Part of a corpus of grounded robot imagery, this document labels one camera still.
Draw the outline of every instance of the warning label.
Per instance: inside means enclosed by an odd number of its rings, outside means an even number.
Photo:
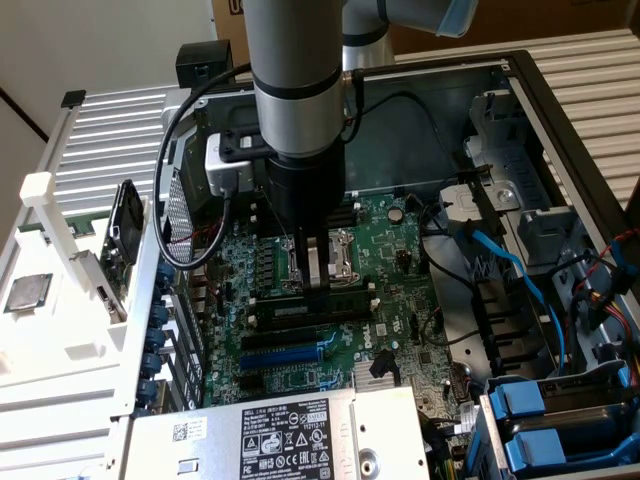
[[[242,412],[241,480],[331,480],[329,401]]]

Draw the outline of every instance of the green circuit board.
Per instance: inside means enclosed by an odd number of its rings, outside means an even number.
[[[357,200],[357,225],[343,229],[353,236],[351,254],[353,271],[359,279],[370,277],[375,284],[378,309],[369,321],[348,322],[318,327],[323,341],[333,341],[324,348],[321,363],[286,365],[258,371],[264,380],[262,395],[344,388],[352,385],[352,372],[358,362],[373,360],[383,349],[393,349],[400,367],[402,384],[412,386],[416,404],[428,416],[452,417],[457,413],[453,395],[443,396],[443,382],[450,378],[448,349],[421,345],[411,335],[411,317],[417,316],[420,327],[437,307],[431,277],[418,272],[418,225],[415,213],[405,213],[399,224],[392,224],[388,212],[392,207],[405,210],[404,199],[393,195],[374,195]],[[241,224],[225,241],[224,267],[211,266],[211,277],[222,275],[234,290],[232,302],[225,303],[224,316],[216,315],[213,295],[205,300],[203,333],[208,348],[205,368],[203,406],[233,404],[255,392],[242,391],[236,378],[243,355],[241,340],[255,335],[247,326],[248,301],[252,289],[264,297],[291,294],[287,238],[258,239],[248,226]],[[272,281],[265,288],[260,276],[262,252],[273,258]],[[411,256],[408,270],[398,263],[397,251]]]

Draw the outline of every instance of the white metal panel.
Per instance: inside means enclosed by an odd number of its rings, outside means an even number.
[[[515,49],[529,51],[625,207],[640,176],[640,40],[631,31],[456,48],[404,55],[398,61]]]

